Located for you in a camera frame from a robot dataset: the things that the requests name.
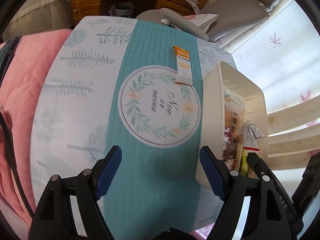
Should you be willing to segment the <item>green yellow snack bar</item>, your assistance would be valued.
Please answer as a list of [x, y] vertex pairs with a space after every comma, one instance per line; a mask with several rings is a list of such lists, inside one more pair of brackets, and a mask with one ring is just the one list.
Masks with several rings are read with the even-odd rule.
[[241, 166], [240, 166], [240, 174], [242, 176], [246, 176], [248, 172], [249, 165], [247, 163], [248, 152], [245, 148], [242, 150], [242, 158], [241, 158]]

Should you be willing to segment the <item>white red snack pouch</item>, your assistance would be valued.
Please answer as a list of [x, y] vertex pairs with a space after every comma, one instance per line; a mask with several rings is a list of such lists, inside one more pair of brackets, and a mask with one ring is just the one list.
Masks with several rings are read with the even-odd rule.
[[255, 126], [250, 120], [247, 120], [242, 129], [242, 137], [244, 149], [248, 152], [259, 152], [260, 147], [257, 143], [257, 140], [263, 138], [264, 135], [262, 131]]

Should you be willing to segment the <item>cream plastic storage bin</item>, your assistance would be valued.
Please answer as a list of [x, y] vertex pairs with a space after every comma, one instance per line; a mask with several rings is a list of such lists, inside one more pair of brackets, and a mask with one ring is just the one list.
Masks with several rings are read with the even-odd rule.
[[259, 157], [267, 161], [268, 122], [263, 91], [226, 62], [219, 62], [203, 78], [203, 106], [200, 147], [209, 146], [217, 159], [223, 159], [225, 101], [223, 90], [231, 90], [244, 103], [244, 121], [249, 120], [263, 133], [258, 139]]

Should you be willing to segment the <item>orange white oats bar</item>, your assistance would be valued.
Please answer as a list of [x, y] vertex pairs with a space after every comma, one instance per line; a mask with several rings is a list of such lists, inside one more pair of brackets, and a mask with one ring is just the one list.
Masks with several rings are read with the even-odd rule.
[[192, 86], [193, 77], [191, 72], [191, 61], [189, 51], [181, 49], [180, 47], [173, 46], [176, 63], [177, 63], [177, 76], [175, 81], [184, 85]]

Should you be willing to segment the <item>yellow puff balls snack pack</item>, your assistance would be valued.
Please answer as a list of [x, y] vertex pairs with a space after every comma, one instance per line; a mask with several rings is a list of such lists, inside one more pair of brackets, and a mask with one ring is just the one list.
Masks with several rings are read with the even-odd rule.
[[236, 158], [238, 140], [244, 123], [244, 104], [235, 97], [224, 96], [225, 102], [225, 160]]

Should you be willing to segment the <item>teal white tablecloth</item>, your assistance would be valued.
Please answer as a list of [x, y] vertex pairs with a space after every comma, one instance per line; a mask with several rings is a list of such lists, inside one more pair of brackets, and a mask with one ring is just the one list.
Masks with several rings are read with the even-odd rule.
[[[193, 85], [177, 83], [173, 46], [189, 51]], [[195, 181], [202, 79], [230, 53], [146, 21], [84, 17], [42, 86], [31, 133], [31, 184], [72, 177], [112, 146], [122, 160], [99, 207], [115, 239], [151, 239], [213, 224], [222, 202]]]

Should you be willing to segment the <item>pink quilt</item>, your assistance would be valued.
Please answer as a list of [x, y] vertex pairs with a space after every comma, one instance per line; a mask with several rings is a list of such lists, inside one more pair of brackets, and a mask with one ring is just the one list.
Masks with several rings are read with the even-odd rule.
[[1, 112], [12, 131], [18, 175], [31, 208], [30, 140], [42, 85], [71, 29], [21, 37], [1, 85]]

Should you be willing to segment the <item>white floral curtain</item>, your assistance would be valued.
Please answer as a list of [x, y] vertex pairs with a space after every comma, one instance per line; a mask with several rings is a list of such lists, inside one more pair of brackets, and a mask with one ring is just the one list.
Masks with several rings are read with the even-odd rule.
[[248, 162], [271, 193], [251, 198], [244, 239], [319, 239], [319, 0], [259, 6], [268, 19], [219, 42], [267, 108], [267, 164], [255, 154]]

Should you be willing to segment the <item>white paper bag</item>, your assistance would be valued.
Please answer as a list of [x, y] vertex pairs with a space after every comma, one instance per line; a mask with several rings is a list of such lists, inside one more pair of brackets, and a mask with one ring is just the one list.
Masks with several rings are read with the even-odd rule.
[[189, 15], [184, 18], [191, 21], [197, 27], [202, 29], [204, 32], [207, 32], [210, 28], [210, 25], [219, 17], [218, 14], [197, 14], [197, 15]]

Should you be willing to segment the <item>grey office chair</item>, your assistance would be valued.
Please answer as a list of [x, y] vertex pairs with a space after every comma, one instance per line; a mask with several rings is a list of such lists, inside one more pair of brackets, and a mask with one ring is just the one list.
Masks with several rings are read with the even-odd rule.
[[138, 20], [167, 25], [215, 42], [232, 31], [250, 28], [269, 18], [280, 0], [218, 0], [199, 9], [194, 0], [186, 0], [195, 14], [182, 16], [168, 8], [148, 10]]

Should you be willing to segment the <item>black trash bin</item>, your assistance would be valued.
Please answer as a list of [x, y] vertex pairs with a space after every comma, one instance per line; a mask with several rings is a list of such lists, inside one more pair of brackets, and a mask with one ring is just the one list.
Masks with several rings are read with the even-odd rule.
[[131, 18], [135, 10], [135, 5], [132, 2], [118, 2], [111, 5], [108, 13], [114, 17]]

